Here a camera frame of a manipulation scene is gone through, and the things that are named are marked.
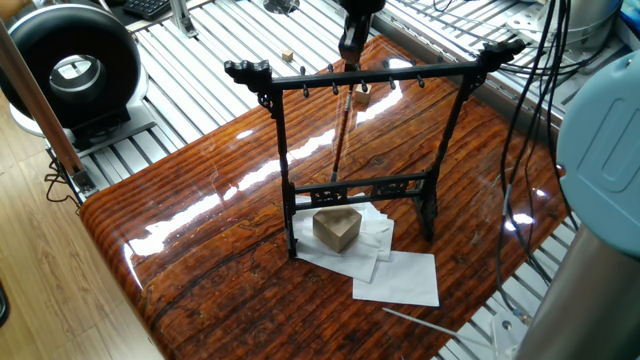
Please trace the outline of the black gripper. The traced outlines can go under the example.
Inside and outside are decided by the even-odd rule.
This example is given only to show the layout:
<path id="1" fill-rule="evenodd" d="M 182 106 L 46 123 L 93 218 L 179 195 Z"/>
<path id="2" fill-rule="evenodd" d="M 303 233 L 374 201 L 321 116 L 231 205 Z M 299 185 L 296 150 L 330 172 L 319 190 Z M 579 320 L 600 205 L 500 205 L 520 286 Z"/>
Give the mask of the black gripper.
<path id="1" fill-rule="evenodd" d="M 368 41 L 372 17 L 384 8 L 385 0 L 340 0 L 340 6 L 347 16 L 339 52 L 346 64 L 356 65 Z"/>

